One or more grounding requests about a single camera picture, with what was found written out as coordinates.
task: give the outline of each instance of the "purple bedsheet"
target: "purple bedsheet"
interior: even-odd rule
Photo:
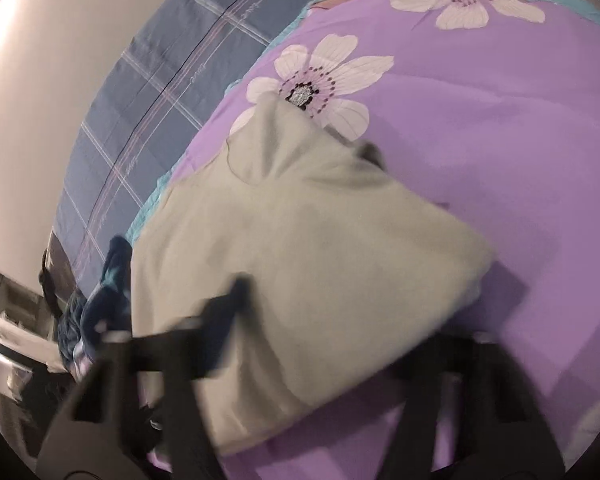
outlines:
[[[221,102],[174,178],[211,160],[267,88],[344,137],[363,134],[390,174],[496,248],[480,300],[452,322],[512,352],[565,448],[600,400],[600,26],[556,4],[524,5],[350,0],[316,10]],[[224,464],[235,479],[373,478],[399,397],[380,374]]]

